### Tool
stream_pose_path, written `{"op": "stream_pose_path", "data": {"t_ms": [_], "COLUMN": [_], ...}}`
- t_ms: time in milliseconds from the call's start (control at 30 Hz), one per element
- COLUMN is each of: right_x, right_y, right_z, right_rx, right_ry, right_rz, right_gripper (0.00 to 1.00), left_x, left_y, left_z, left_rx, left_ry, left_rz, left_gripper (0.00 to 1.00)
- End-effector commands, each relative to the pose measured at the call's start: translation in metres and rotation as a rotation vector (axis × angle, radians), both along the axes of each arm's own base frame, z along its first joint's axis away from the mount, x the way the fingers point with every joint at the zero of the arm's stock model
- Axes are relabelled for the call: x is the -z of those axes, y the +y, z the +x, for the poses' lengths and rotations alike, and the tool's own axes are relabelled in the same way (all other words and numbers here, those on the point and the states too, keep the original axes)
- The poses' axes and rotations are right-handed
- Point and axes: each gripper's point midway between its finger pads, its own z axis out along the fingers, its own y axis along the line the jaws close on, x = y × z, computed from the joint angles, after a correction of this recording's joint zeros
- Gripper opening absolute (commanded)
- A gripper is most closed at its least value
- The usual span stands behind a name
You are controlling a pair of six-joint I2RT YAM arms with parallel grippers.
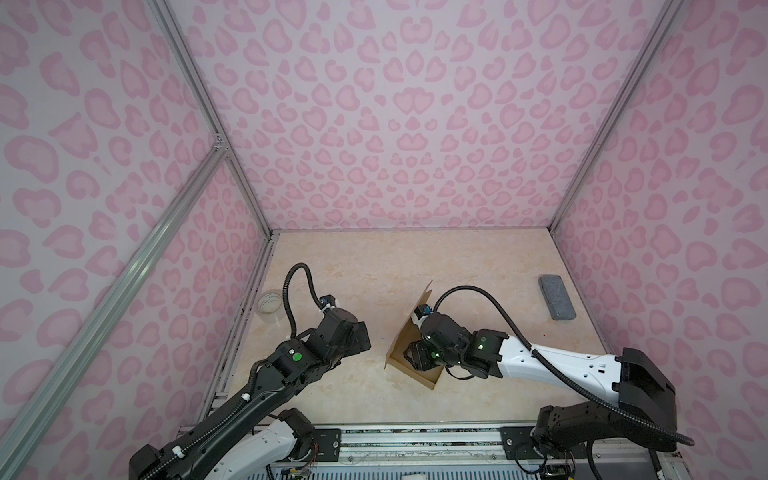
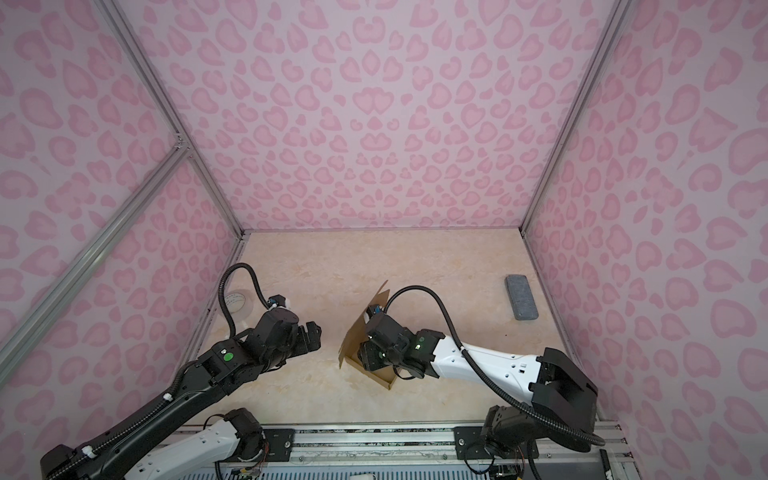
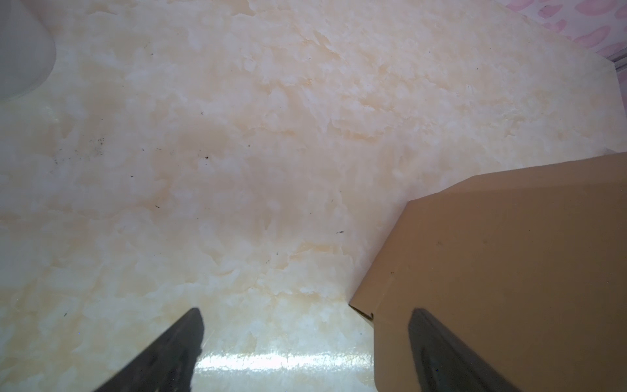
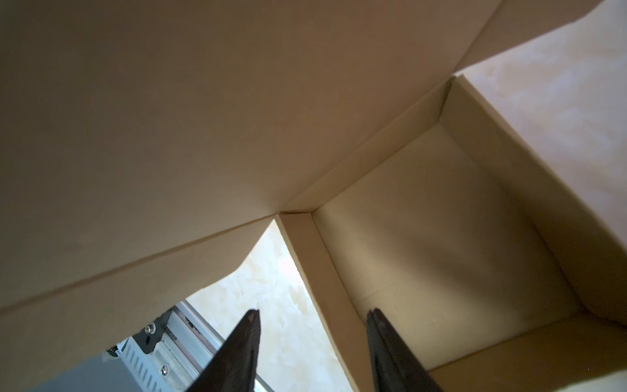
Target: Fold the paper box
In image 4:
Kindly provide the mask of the brown cardboard box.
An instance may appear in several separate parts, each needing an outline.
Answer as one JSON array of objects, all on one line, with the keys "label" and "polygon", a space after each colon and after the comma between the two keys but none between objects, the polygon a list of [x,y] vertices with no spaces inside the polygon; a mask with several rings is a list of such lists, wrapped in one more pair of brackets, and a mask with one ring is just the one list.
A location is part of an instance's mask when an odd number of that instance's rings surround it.
[{"label": "brown cardboard box", "polygon": [[594,1],[4,1],[1,388],[236,271],[277,218],[372,390],[381,309],[450,391],[626,372],[626,248],[457,71]]}]

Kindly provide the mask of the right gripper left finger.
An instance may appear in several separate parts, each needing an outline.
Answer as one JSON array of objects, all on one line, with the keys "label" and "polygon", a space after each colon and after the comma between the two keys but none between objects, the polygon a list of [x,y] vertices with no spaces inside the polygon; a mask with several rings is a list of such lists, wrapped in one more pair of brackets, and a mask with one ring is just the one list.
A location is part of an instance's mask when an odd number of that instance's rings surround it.
[{"label": "right gripper left finger", "polygon": [[253,392],[260,339],[260,312],[248,310],[188,392]]}]

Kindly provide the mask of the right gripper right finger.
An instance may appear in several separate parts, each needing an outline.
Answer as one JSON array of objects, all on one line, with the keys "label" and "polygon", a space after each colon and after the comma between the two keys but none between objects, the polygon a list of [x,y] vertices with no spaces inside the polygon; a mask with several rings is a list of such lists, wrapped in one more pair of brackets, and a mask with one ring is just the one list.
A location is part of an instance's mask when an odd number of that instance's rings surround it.
[{"label": "right gripper right finger", "polygon": [[375,391],[442,392],[378,308],[367,314],[367,342]]}]

